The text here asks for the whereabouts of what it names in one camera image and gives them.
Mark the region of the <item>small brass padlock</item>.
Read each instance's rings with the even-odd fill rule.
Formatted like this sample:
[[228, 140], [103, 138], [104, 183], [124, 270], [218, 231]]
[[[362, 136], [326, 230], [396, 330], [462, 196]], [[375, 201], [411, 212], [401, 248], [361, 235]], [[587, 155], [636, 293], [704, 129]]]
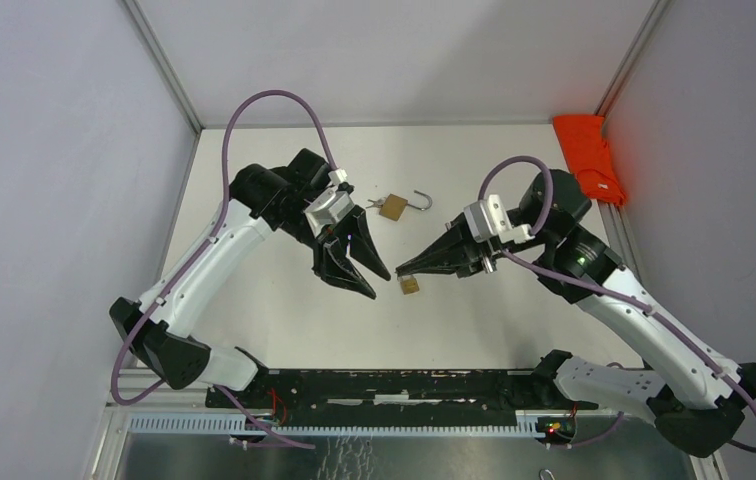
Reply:
[[418, 281], [414, 276], [401, 276], [398, 280], [403, 295], [411, 295], [420, 291]]

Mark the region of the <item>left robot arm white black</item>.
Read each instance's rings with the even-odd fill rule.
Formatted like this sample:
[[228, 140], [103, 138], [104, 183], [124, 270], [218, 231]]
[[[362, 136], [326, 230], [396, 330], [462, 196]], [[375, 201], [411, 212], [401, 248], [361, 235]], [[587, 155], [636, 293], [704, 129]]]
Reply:
[[109, 316], [130, 352], [170, 388], [194, 382], [229, 388], [244, 407], [268, 394], [260, 363], [236, 347], [209, 346], [193, 336], [214, 294], [273, 232], [311, 250], [313, 273], [324, 283], [369, 299], [377, 294], [358, 271], [391, 274], [372, 239], [365, 209], [352, 186], [320, 155], [300, 150], [286, 166], [250, 164], [228, 187], [225, 213], [216, 216], [160, 283], [137, 300], [120, 297]]

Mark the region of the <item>silver keys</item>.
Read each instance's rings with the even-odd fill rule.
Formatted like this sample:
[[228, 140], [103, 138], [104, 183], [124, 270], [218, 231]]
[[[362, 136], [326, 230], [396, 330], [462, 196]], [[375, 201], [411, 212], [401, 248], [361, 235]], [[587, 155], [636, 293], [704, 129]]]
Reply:
[[369, 205], [367, 206], [367, 209], [374, 208], [380, 210], [385, 204], [385, 198], [379, 198], [377, 200], [369, 199], [368, 202]]

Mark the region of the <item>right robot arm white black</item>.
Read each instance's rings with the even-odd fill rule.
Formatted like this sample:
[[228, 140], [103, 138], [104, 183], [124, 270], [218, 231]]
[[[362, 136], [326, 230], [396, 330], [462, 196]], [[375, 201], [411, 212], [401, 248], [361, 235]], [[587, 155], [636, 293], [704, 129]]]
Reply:
[[694, 457], [734, 445], [754, 409], [756, 363], [720, 354], [660, 306], [621, 257], [582, 225], [590, 206], [570, 173], [541, 172], [515, 208], [497, 195], [479, 198], [396, 272], [466, 278], [540, 247], [527, 265], [538, 281], [604, 324], [644, 365], [605, 366], [554, 350], [536, 367], [534, 400], [545, 408], [566, 400], [592, 403], [637, 417]]

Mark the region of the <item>large brass padlock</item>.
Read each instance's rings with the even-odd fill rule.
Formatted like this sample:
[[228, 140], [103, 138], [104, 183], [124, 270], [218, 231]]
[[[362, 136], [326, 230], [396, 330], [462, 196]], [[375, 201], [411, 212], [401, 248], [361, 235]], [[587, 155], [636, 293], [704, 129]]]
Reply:
[[398, 221], [407, 210], [424, 212], [433, 206], [433, 198], [429, 194], [420, 190], [414, 190], [413, 194], [419, 202], [395, 194], [383, 197], [385, 204], [378, 210], [378, 215], [391, 221]]

